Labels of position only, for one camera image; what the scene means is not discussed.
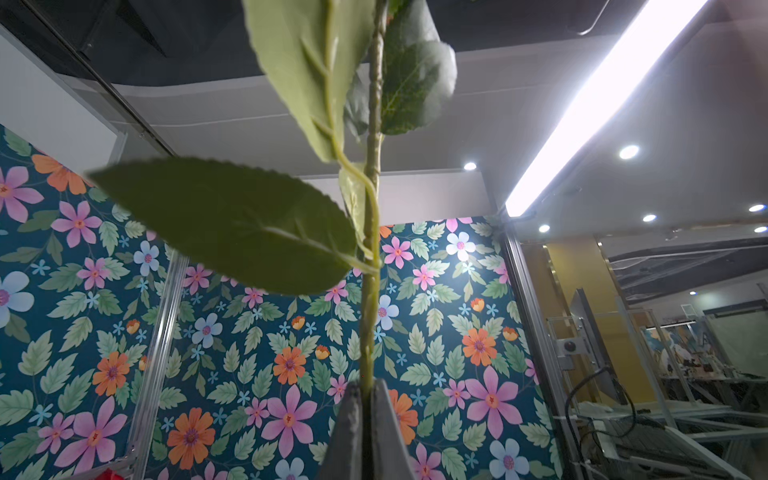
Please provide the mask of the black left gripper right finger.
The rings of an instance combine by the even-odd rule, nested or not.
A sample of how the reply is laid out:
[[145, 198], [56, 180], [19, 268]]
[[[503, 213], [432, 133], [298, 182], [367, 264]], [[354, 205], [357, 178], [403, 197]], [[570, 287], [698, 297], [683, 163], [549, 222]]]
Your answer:
[[411, 480], [414, 471], [387, 384], [376, 379], [371, 399], [373, 479]]

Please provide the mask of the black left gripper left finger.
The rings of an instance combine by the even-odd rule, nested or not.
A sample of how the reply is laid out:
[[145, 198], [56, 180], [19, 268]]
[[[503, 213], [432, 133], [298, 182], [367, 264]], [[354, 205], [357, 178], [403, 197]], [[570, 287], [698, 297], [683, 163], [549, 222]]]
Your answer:
[[360, 395], [346, 395], [317, 473], [318, 480], [362, 478], [363, 407]]

